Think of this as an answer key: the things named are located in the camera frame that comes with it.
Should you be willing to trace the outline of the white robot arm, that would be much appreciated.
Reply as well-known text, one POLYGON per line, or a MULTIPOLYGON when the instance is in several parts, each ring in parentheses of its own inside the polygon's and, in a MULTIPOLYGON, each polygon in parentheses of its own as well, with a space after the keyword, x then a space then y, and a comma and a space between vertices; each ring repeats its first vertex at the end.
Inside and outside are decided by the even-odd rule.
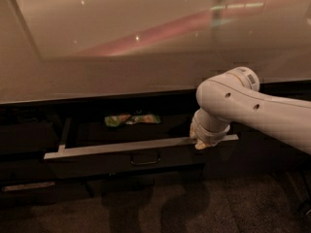
POLYGON ((196 90, 196 101, 190 138, 198 150, 217 145, 238 122, 311 153, 311 102, 261 93, 259 78, 248 67, 205 80, 196 90))

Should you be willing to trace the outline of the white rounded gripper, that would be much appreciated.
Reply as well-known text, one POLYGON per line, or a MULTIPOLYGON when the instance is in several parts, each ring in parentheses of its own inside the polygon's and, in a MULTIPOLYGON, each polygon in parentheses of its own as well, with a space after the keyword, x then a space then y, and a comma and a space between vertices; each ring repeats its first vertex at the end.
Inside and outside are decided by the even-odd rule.
POLYGON ((228 130, 230 125, 227 124, 224 130, 220 132, 212 132, 211 130, 205 129, 202 124, 194 117, 190 124, 190 138, 195 141, 195 148, 197 150, 205 150, 214 147, 221 142, 228 130))

